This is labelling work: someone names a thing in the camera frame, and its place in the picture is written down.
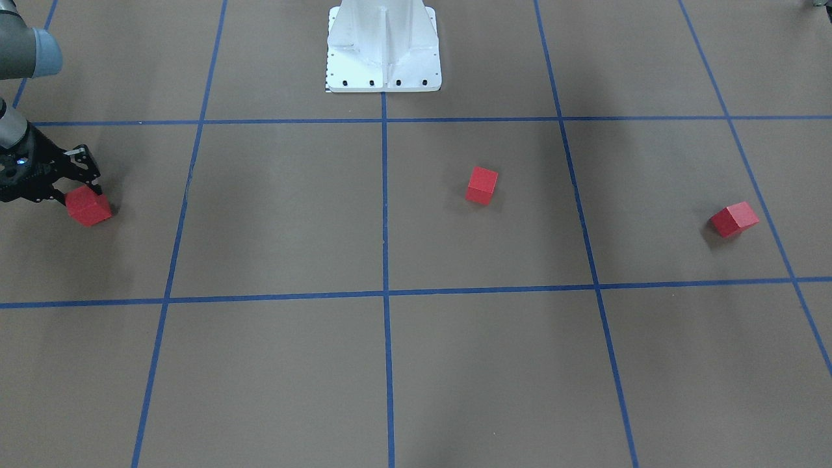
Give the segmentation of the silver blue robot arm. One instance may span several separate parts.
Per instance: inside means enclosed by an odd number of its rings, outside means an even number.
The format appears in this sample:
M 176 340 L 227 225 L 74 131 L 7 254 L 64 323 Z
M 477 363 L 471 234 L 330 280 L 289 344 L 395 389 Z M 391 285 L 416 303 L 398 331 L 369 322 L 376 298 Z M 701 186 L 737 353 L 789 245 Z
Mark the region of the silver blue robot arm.
M 32 29 L 13 1 L 1 3 L 1 78 L 53 76 L 62 69 L 59 43 L 44 29 Z M 54 200 L 65 204 L 65 193 L 54 184 L 69 179 L 102 195 L 101 172 L 85 145 L 60 148 L 12 105 L 2 100 L 1 198 L 34 203 Z

